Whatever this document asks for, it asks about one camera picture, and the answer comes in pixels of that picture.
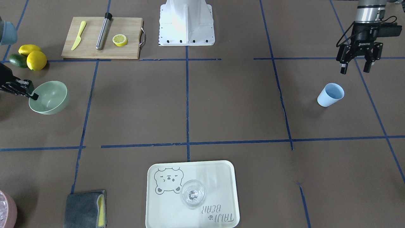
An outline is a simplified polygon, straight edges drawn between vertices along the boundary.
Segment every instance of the metal muddler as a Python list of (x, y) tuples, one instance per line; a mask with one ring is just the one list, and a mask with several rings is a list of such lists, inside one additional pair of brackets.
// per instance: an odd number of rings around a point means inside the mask
[(110, 25), (112, 18), (113, 18), (112, 14), (110, 14), (108, 12), (105, 13), (104, 23), (102, 24), (101, 32), (100, 32), (100, 35), (98, 36), (98, 40), (97, 40), (97, 44), (96, 44), (97, 50), (102, 50), (104, 47), (105, 38), (107, 37), (107, 28)]

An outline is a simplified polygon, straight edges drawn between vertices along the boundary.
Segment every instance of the towel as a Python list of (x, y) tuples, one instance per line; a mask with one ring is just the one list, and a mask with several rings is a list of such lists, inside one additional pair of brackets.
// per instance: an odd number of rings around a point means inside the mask
[(68, 195), (63, 228), (105, 228), (105, 190)]

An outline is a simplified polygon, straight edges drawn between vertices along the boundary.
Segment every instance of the clear glass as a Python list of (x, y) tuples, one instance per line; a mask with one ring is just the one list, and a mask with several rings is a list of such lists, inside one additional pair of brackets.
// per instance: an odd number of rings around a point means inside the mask
[(199, 207), (205, 198), (205, 188), (200, 181), (189, 180), (182, 186), (181, 198), (190, 209)]
[(4, 224), (6, 223), (6, 218), (7, 218), (6, 198), (0, 192), (0, 228), (4, 227)]

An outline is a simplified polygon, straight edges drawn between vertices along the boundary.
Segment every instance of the tray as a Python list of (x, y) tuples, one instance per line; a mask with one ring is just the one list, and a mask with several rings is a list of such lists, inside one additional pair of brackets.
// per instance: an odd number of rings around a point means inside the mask
[[(172, 178), (163, 182), (162, 176)], [(198, 180), (205, 188), (204, 201), (196, 209), (187, 208), (181, 198), (181, 186), (189, 180)], [(240, 215), (232, 163), (197, 161), (152, 165), (147, 175), (145, 217), (147, 228), (235, 227)]]

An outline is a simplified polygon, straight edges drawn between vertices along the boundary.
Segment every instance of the lemon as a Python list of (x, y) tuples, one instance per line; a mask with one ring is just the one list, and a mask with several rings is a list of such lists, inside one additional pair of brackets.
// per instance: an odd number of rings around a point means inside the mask
[(39, 71), (47, 64), (47, 57), (40, 51), (33, 51), (27, 57), (27, 66), (33, 71)]
[(21, 55), (25, 55), (25, 56), (28, 56), (33, 51), (41, 52), (42, 50), (37, 45), (33, 45), (33, 44), (25, 44), (25, 45), (21, 46), (20, 49), (18, 49), (18, 53), (20, 53)]
[(9, 57), (10, 63), (19, 68), (27, 68), (27, 57), (20, 54), (12, 54)]
[(124, 46), (128, 43), (128, 39), (123, 34), (118, 34), (113, 37), (113, 43), (118, 47)]

